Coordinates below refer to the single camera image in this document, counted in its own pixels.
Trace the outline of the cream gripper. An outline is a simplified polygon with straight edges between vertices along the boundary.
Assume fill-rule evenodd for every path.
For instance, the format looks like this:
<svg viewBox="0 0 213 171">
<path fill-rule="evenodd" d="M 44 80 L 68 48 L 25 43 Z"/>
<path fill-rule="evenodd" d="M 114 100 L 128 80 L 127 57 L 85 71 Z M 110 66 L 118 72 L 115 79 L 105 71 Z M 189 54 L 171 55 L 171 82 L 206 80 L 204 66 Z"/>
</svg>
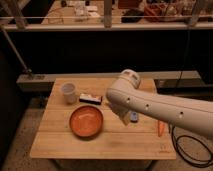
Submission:
<svg viewBox="0 0 213 171">
<path fill-rule="evenodd" d="M 115 113 L 124 125 L 130 123 L 130 111 L 122 106 L 111 104 L 110 108 L 113 113 Z"/>
</svg>

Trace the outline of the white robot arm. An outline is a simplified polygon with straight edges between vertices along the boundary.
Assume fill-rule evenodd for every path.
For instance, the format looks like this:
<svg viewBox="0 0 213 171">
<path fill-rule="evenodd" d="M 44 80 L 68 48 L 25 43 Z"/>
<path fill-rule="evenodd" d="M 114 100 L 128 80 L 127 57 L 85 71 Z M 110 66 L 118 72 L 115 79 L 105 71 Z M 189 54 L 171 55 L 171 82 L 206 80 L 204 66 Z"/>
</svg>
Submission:
<svg viewBox="0 0 213 171">
<path fill-rule="evenodd" d="M 124 110 L 170 123 L 199 135 L 213 138 L 213 102 L 160 95 L 139 89 L 140 75 L 123 70 L 106 90 L 107 100 Z"/>
</svg>

